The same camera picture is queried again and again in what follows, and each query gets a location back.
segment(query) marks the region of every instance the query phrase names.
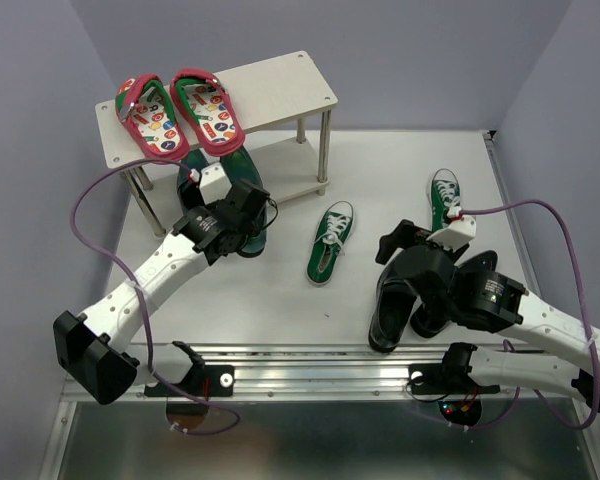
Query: colorful patterned insole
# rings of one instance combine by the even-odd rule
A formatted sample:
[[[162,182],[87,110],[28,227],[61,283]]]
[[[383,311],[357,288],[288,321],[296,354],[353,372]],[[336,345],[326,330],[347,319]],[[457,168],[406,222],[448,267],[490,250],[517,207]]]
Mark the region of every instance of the colorful patterned insole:
[[[210,85],[186,85],[184,91],[205,137],[214,143],[221,143],[235,135],[233,118],[215,88]]]
[[[180,144],[180,135],[162,102],[162,95],[151,88],[142,94],[131,115],[149,148],[156,153],[170,152]]]

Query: white shoelace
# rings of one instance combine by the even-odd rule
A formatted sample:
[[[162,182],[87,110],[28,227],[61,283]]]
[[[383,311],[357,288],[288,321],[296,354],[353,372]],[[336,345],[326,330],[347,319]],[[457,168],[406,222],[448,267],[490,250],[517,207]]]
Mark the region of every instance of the white shoelace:
[[[436,182],[438,193],[442,197],[442,202],[446,208],[456,207],[460,205],[460,197],[456,195],[456,184],[453,182],[446,182],[444,180],[438,180]]]
[[[340,240],[340,235],[346,230],[351,221],[350,217],[340,215],[329,215],[327,217],[327,231],[316,238],[314,243],[318,243],[322,240],[327,245],[333,245],[334,243],[340,247],[339,254],[344,255],[344,243]]]

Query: wall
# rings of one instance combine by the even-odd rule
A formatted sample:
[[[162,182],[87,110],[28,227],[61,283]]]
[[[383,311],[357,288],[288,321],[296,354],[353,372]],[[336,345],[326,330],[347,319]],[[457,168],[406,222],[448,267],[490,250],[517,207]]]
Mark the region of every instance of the wall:
[[[116,83],[307,50],[337,128],[473,129],[502,120],[570,0],[71,2]]]
[[[0,479],[37,478],[63,381],[51,324],[107,273],[68,217],[104,171],[93,105],[113,88],[66,0],[0,2]],[[110,246],[120,187],[103,186],[80,218]]]
[[[513,199],[539,197],[564,215],[589,313],[600,327],[600,0],[573,2],[502,122],[496,145]],[[534,207],[518,218],[545,299],[577,314],[557,225]]]

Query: shelf leg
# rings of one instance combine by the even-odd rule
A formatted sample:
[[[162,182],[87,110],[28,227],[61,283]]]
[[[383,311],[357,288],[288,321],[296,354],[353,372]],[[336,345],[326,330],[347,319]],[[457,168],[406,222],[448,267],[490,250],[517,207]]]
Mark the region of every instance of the shelf leg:
[[[296,133],[296,142],[304,143],[307,141],[306,121],[303,118],[298,119],[298,133]]]
[[[153,230],[154,235],[156,237],[163,238],[167,234],[167,231],[160,223],[160,220],[158,220],[158,217],[156,217],[151,205],[149,205],[147,197],[136,183],[136,179],[133,178],[133,175],[130,171],[124,171],[120,173],[120,175],[129,185],[129,188],[131,189],[131,195],[133,195],[133,198],[136,199],[136,202],[140,207],[140,211],[143,213],[144,218],[147,219],[147,222],[149,222],[149,226]]]
[[[331,137],[331,110],[322,114],[320,122],[320,150],[318,151],[318,182],[327,181],[327,168],[329,166],[329,139]],[[318,195],[324,195],[326,188],[318,190]]]
[[[133,171],[136,172],[136,175],[138,176],[138,180],[140,180],[140,185],[142,185],[143,190],[153,190],[153,183],[151,183],[151,180],[149,180],[149,177],[147,177],[144,168],[137,167],[134,168]]]

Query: pink slipper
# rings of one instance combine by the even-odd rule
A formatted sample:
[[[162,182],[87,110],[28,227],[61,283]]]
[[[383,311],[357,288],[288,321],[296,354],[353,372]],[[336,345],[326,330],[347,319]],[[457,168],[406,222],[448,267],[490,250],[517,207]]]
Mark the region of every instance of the pink slipper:
[[[115,102],[120,123],[146,158],[182,160],[189,154],[189,142],[157,75],[128,79],[120,86]]]
[[[171,98],[196,133],[200,146],[214,157],[238,150],[245,134],[231,98],[215,75],[184,68],[171,81]]]

